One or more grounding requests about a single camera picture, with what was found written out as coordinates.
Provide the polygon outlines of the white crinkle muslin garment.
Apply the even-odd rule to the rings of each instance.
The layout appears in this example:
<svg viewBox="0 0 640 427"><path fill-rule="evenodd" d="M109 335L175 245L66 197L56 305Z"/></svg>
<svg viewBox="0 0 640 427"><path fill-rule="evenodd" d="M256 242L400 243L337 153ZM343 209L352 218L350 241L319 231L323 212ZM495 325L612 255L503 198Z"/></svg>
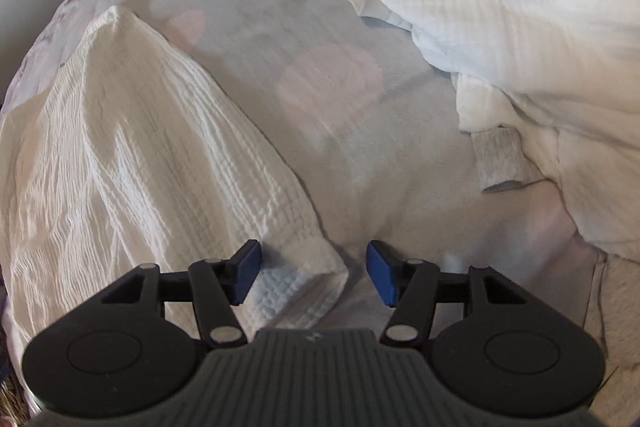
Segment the white crinkle muslin garment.
<svg viewBox="0 0 640 427"><path fill-rule="evenodd" d="M10 357L130 269L177 272L250 239L245 332L309 329L348 271L302 184L209 73L133 12L93 20L46 90L1 121Z"/></svg>

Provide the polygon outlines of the pile of white clothes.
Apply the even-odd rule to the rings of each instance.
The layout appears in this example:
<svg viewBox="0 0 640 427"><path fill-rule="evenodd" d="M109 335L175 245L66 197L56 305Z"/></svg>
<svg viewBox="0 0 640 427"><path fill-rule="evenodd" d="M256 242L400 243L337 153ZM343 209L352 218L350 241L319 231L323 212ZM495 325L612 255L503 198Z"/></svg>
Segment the pile of white clothes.
<svg viewBox="0 0 640 427"><path fill-rule="evenodd" d="M608 358L593 410L639 410L639 0L349 0L449 72L462 131L518 130L600 259L586 324Z"/></svg>

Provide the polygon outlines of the grey knit garment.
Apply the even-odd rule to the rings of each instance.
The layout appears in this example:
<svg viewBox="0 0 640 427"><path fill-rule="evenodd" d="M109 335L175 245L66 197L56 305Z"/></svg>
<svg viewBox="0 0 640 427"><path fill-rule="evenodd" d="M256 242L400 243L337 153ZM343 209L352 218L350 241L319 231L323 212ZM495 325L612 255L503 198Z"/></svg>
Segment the grey knit garment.
<svg viewBox="0 0 640 427"><path fill-rule="evenodd" d="M471 134L480 189L485 193L521 188L544 179L524 154L521 135L509 127Z"/></svg>

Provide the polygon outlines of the pink dotted grey bedsheet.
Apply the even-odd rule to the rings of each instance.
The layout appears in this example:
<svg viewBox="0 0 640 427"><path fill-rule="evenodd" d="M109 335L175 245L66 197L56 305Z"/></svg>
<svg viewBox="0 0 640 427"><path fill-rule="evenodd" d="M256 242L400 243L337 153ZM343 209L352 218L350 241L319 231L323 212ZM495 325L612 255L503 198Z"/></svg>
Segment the pink dotted grey bedsheet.
<svg viewBox="0 0 640 427"><path fill-rule="evenodd" d="M50 86L112 6L200 64L302 184L348 271L311 327L383 326L390 312L364 272L371 239L446 271L491 265L585 320L597 256L555 186L480 191L449 79L408 32L358 16L347 0L65 0L23 55L1 120Z"/></svg>

